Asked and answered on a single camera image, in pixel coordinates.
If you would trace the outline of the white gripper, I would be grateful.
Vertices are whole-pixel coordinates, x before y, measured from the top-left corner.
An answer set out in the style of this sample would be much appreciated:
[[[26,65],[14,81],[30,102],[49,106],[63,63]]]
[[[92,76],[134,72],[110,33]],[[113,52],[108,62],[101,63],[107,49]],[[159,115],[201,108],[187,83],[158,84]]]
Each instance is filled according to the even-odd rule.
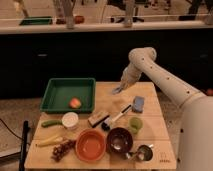
[[[139,81],[142,72],[136,68],[133,64],[129,64],[123,71],[121,77],[121,88],[123,90],[128,89]]]

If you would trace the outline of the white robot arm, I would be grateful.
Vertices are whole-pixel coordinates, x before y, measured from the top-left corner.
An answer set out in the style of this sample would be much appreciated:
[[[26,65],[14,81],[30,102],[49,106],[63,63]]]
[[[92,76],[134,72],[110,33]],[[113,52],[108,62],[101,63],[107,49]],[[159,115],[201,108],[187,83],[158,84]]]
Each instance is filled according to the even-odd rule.
[[[145,73],[182,111],[176,171],[213,171],[213,96],[207,96],[155,63],[152,47],[135,48],[121,77],[123,89]]]

